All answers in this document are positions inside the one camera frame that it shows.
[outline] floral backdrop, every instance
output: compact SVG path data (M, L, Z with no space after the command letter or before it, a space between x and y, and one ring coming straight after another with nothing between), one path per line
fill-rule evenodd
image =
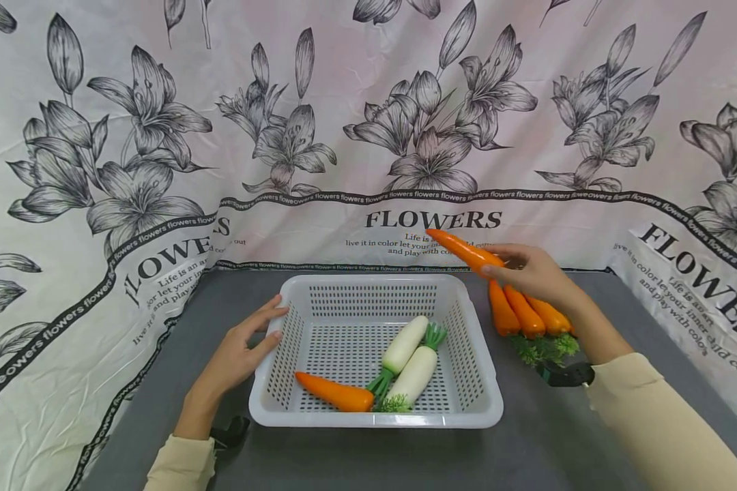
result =
M737 413L737 1L0 0L0 489L80 485L208 270L430 227L611 267Z

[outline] table surface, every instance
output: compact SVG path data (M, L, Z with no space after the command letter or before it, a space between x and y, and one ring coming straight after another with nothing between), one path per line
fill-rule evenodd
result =
M93 465L84 491L142 490L183 397L225 332L278 293L293 272L215 272L203 277L184 315ZM625 284L608 273L570 273L633 348L737 455L737 417ZM491 325L486 284L456 273L475 304L504 398L486 430L264 428L251 424L242 449L219 457L210 490L646 490L590 410L581 388L551 388L523 365ZM248 412L250 381L230 393L215 426Z

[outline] white plastic basket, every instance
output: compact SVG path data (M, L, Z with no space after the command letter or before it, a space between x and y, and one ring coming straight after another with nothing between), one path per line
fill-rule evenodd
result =
M444 274L304 275L281 286L289 314L272 321L279 347L256 371L249 410L268 427L489 428L504 404L466 286ZM365 387L406 322L425 315L448 330L436 371L410 413L339 413L295 380L307 372Z

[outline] black clip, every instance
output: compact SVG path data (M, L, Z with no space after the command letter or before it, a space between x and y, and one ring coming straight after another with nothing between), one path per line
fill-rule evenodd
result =
M551 387L578 387L582 383L589 385L595 379L595 371L586 361L572 363L566 367L561 367L553 361L544 361L538 363L535 371Z

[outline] beige sleeve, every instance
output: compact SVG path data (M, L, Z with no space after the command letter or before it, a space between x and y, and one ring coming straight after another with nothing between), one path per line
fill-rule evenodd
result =
M591 407L655 491L737 491L737 459L643 355L594 366Z
M145 491L205 491L215 473L214 441L170 435L147 474Z

